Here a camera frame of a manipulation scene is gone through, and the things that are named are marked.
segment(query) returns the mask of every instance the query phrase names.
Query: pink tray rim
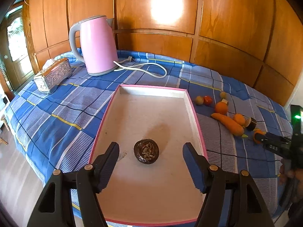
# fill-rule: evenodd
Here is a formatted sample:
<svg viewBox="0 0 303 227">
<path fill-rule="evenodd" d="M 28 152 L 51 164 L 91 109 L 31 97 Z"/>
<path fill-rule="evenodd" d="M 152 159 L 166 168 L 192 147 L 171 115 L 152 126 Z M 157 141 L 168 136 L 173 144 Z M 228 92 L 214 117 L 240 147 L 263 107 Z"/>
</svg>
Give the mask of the pink tray rim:
<svg viewBox="0 0 303 227">
<path fill-rule="evenodd" d="M 91 154 L 89 156 L 89 160 L 88 160 L 88 163 L 91 163 L 92 162 L 92 157 L 93 157 L 93 154 L 94 154 L 94 150 L 96 148 L 96 144 L 97 144 L 97 141 L 98 141 L 98 138 L 99 138 L 99 134 L 101 132 L 101 129 L 102 129 L 102 126 L 103 126 L 103 123 L 104 123 L 104 117 L 107 115 L 107 112 L 109 110 L 109 107 L 110 105 L 112 104 L 112 101 L 116 95 L 116 93 L 118 92 L 119 88 L 120 87 L 143 87 L 143 88 L 154 88 L 154 89 L 171 89 L 171 90 L 178 90 L 178 91 L 184 91 L 186 94 L 187 94 L 187 97 L 188 99 L 190 100 L 190 105 L 191 105 L 191 109 L 193 111 L 193 114 L 194 114 L 194 119 L 196 121 L 196 126 L 197 126 L 197 129 L 198 129 L 198 132 L 199 132 L 199 137 L 200 137 L 200 140 L 201 140 L 201 145 L 202 145 L 202 150 L 203 150 L 203 155 L 204 157 L 208 160 L 208 156 L 207 156 L 207 152 L 206 152 L 206 147 L 205 147 L 205 143 L 204 143 L 204 139 L 203 139 L 203 135 L 202 135 L 202 132 L 201 132 L 201 129 L 200 129 L 200 125 L 199 125 L 199 121 L 198 121 L 198 117 L 197 117 L 197 114 L 196 114 L 196 111 L 194 109 L 194 105 L 190 99 L 190 96 L 188 94 L 188 91 L 186 89 L 180 89 L 180 88 L 172 88 L 172 87 L 163 87 L 163 86 L 152 86 L 152 85 L 134 85 L 134 84 L 120 84 L 117 86 L 112 98 L 110 99 L 109 101 L 109 104 L 105 110 L 105 113 L 103 115 L 103 118 L 101 120 L 101 124 L 99 126 L 99 129 L 98 129 L 98 132 L 97 132 L 97 135 L 96 135 L 96 138 L 95 138 L 95 141 L 94 141 L 94 145 L 93 145 L 93 148 L 91 150 Z M 130 223 L 130 222 L 123 222 L 123 221 L 118 221 L 118 220 L 114 220 L 114 219 L 109 219 L 109 218 L 105 218 L 106 221 L 110 221 L 110 222 L 114 222 L 114 223 L 118 223 L 118 224 L 125 224 L 125 225 L 139 225 L 139 226 L 166 226 L 166 225 L 177 225 L 177 224 L 186 224 L 186 223 L 191 223 L 191 222 L 195 222 L 197 219 L 189 219 L 189 220 L 184 220 L 184 221 L 179 221 L 179 222 L 171 222 L 171 223 L 157 223 L 157 224 L 146 224 L 146 223 Z"/>
</svg>

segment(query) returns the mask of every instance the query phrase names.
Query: window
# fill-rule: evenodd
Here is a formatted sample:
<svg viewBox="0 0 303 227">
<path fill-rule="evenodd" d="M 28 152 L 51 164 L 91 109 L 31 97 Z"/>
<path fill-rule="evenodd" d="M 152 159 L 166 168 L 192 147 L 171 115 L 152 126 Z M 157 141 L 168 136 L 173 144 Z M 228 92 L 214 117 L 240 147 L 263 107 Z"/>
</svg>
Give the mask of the window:
<svg viewBox="0 0 303 227">
<path fill-rule="evenodd" d="M 7 35 L 9 39 L 9 51 L 12 56 L 12 61 L 17 60 L 22 55 L 28 54 L 21 17 L 16 18 L 7 27 Z"/>
</svg>

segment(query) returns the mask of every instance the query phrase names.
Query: kettle lid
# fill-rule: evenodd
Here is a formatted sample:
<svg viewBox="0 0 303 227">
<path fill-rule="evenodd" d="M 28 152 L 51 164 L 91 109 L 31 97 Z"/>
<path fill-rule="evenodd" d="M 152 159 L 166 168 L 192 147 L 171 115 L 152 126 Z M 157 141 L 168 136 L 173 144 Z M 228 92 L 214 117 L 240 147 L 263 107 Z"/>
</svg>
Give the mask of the kettle lid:
<svg viewBox="0 0 303 227">
<path fill-rule="evenodd" d="M 100 18 L 100 17 L 105 17 L 106 15 L 95 15 L 95 16 L 91 16 L 91 17 L 88 17 L 86 19 L 83 19 L 83 20 L 80 20 L 78 23 L 81 24 L 85 21 L 88 21 L 88 20 L 91 20 L 91 19 L 96 19 L 96 18 Z"/>
</svg>

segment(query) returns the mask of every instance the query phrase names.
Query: kettle handle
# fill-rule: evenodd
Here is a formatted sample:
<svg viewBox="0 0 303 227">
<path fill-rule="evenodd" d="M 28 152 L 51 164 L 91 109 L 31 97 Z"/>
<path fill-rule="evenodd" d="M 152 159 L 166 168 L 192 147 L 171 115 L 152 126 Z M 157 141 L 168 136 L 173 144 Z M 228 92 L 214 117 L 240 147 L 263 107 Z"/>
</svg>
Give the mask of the kettle handle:
<svg viewBox="0 0 303 227">
<path fill-rule="evenodd" d="M 80 28 L 81 28 L 81 23 L 79 22 L 72 25 L 72 27 L 69 30 L 69 44 L 71 45 L 71 49 L 75 57 L 78 60 L 85 62 L 83 56 L 79 54 L 76 46 L 76 32 L 80 31 Z"/>
</svg>

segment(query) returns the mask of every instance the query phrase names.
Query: yellow stripe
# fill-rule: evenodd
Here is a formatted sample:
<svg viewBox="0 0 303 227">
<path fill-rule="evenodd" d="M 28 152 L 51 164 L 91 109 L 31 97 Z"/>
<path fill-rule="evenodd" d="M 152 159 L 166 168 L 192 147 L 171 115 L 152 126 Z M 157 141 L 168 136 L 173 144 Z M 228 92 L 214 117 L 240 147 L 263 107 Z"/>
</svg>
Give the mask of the yellow stripe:
<svg viewBox="0 0 303 227">
<path fill-rule="evenodd" d="M 22 142 L 20 142 L 20 140 L 19 140 L 19 138 L 16 136 L 16 138 L 17 138 L 17 140 L 18 140 L 18 142 L 22 145 L 22 147 L 24 148 L 24 145 L 23 145 L 23 143 Z"/>
<path fill-rule="evenodd" d="M 74 83 L 68 83 L 68 84 L 71 84 L 73 86 L 79 86 L 78 84 L 74 84 Z"/>
<path fill-rule="evenodd" d="M 72 203 L 72 206 L 80 211 L 80 207 L 78 207 L 75 203 Z"/>
<path fill-rule="evenodd" d="M 66 124 L 68 124 L 70 126 L 76 127 L 78 130 L 82 130 L 82 128 L 79 125 L 71 123 L 71 122 L 68 122 L 67 120 L 64 120 L 63 118 L 61 118 L 58 115 L 52 114 L 52 116 L 55 117 L 55 118 L 57 118 L 57 119 L 59 119 L 59 120 L 61 120 L 62 122 L 66 123 Z"/>
<path fill-rule="evenodd" d="M 80 211 L 80 207 L 78 207 L 75 203 L 72 203 L 72 206 Z"/>
<path fill-rule="evenodd" d="M 177 62 L 173 60 L 161 60 L 161 59 L 154 59 L 154 58 L 147 58 L 148 60 L 158 60 L 158 61 L 163 61 L 163 62 L 169 62 L 169 63 L 178 63 L 178 64 L 183 64 L 183 62 Z"/>
<path fill-rule="evenodd" d="M 200 85 L 200 86 L 202 86 L 202 87 L 206 87 L 206 88 L 210 88 L 210 89 L 214 89 L 214 90 L 222 91 L 222 90 L 220 90 L 220 89 L 213 88 L 213 87 L 210 87 L 210 86 L 207 86 L 207 85 L 201 84 L 201 83 L 196 83 L 196 82 L 188 81 L 188 80 L 186 80 L 186 79 L 184 79 L 184 78 L 181 78 L 181 79 L 182 79 L 182 80 L 184 80 L 184 81 L 186 81 L 186 82 L 190 82 L 190 83 L 194 83 L 194 84 L 196 84 L 196 85 Z"/>
<path fill-rule="evenodd" d="M 31 101 L 29 101 L 29 100 L 26 100 L 26 101 L 29 102 L 29 103 L 31 103 L 31 105 L 36 106 L 36 104 L 32 103 Z"/>
<path fill-rule="evenodd" d="M 265 109 L 265 110 L 267 110 L 267 111 L 269 111 L 269 112 L 271 112 L 271 113 L 275 113 L 275 111 L 268 110 L 268 109 L 265 108 L 265 107 L 262 107 L 262 106 L 259 106 L 259 105 L 257 105 L 257 106 L 260 107 L 260 108 L 263 108 L 263 109 Z"/>
</svg>

